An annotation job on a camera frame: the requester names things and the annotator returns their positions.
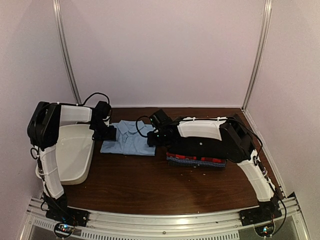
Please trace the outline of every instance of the wood surface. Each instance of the wood surface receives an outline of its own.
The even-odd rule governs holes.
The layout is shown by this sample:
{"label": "wood surface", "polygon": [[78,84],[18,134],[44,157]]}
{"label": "wood surface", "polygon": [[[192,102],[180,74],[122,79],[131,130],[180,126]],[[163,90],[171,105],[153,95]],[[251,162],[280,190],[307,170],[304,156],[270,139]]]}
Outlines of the wood surface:
{"label": "wood surface", "polygon": [[[135,121],[158,108],[114,108],[112,122]],[[240,115],[239,108],[164,108],[172,118]],[[96,142],[85,182],[64,186],[69,206],[124,214],[192,214],[239,209],[257,205],[256,194],[235,163],[226,168],[169,166],[166,149],[155,156],[101,154]],[[260,145],[255,140],[256,148]],[[260,159],[272,181],[276,179],[262,152]]]}

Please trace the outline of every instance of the black mounting base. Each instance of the black mounting base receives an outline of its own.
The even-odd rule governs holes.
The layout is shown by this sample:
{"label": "black mounting base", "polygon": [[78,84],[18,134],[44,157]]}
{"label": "black mounting base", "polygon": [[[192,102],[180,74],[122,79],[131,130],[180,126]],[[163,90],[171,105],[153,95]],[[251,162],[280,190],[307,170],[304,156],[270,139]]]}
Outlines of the black mounting base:
{"label": "black mounting base", "polygon": [[[262,209],[260,207],[241,210],[239,212],[239,215],[242,226],[259,224],[272,220],[271,214],[263,214]],[[279,218],[282,216],[282,213],[280,210],[275,210],[273,212],[273,215],[274,218]]]}
{"label": "black mounting base", "polygon": [[[76,220],[78,226],[80,226],[80,227],[87,226],[87,220],[88,220],[88,215],[89,215],[88,211],[68,207],[67,212],[71,216],[75,217],[75,220]],[[51,210],[46,212],[45,217],[48,219],[53,219],[58,222],[63,222],[63,223],[70,225],[70,226],[74,225],[74,220],[72,218],[63,221],[61,219],[60,214],[55,214],[54,211],[51,211]]]}

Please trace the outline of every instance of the light blue shirt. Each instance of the light blue shirt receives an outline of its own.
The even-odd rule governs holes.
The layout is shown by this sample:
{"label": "light blue shirt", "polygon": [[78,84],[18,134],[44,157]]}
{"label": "light blue shirt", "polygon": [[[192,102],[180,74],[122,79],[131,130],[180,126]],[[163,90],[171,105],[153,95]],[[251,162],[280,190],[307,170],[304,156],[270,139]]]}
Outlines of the light blue shirt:
{"label": "light blue shirt", "polygon": [[[116,130],[116,141],[104,141],[100,152],[102,154],[125,154],[154,156],[155,146],[148,146],[147,138],[140,136],[136,128],[136,121],[121,120],[119,123],[112,123]],[[138,122],[138,129],[142,135],[147,135],[154,128],[150,124]]]}

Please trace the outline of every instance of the folded clothing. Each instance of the folded clothing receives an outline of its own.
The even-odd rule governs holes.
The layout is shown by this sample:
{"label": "folded clothing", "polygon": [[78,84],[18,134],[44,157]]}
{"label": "folded clothing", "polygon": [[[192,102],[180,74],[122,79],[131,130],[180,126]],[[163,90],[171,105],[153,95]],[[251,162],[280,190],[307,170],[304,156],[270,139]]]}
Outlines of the folded clothing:
{"label": "folded clothing", "polygon": [[224,168],[227,165],[227,160],[218,159],[213,157],[196,157],[196,156],[183,156],[167,152],[166,159],[169,165],[173,166],[206,166],[206,167],[219,167]]}
{"label": "folded clothing", "polygon": [[[136,121],[121,120],[111,125],[117,128],[116,141],[104,141],[100,150],[102,154],[155,155],[156,147],[148,146],[147,138],[140,136],[136,128]],[[144,124],[143,121],[138,121],[137,125],[139,131],[145,136],[154,130],[152,125]]]}

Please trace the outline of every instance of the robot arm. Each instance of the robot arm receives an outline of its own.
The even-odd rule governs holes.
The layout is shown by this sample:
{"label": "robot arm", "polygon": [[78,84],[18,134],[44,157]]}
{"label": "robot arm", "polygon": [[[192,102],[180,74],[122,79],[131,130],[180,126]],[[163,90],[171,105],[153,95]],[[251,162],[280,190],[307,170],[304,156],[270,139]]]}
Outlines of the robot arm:
{"label": "robot arm", "polygon": [[236,163],[250,181],[259,207],[240,212],[242,225],[271,221],[282,214],[279,194],[259,159],[250,130],[239,116],[218,118],[180,117],[172,120],[163,110],[149,117],[155,128],[147,134],[149,146],[167,146],[183,156],[227,159]]}
{"label": "robot arm", "polygon": [[48,205],[48,218],[65,222],[72,217],[77,219],[80,226],[86,224],[84,219],[88,212],[74,211],[68,207],[67,197],[60,182],[56,161],[59,127],[61,124],[75,122],[90,123],[89,128],[94,130],[93,140],[115,140],[116,129],[108,126],[107,121],[110,110],[111,106],[104,101],[99,101],[94,108],[43,101],[37,105],[27,134],[31,144],[37,148],[38,172],[43,183],[44,200]]}

